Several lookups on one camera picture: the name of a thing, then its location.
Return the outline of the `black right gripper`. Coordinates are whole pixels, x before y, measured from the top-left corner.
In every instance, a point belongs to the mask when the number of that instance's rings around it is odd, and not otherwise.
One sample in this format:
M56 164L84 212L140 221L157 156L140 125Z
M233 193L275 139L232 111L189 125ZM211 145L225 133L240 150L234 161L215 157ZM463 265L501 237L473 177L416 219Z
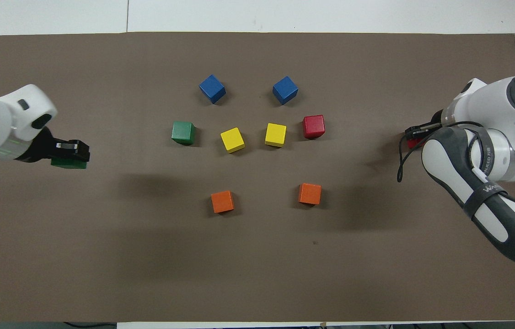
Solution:
M424 139L433 131L438 130L442 127L442 123L439 121L431 121L427 123L423 123L420 125L408 127L405 130L405 139L406 140L418 140Z

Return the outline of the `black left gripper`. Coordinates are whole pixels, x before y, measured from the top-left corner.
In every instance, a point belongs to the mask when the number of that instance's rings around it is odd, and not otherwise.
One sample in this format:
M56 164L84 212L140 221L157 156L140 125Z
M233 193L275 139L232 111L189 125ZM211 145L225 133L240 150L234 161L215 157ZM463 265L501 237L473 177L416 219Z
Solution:
M32 163L42 159L70 159L88 162L90 147L78 139L62 140L53 137L44 127L23 153L23 162Z

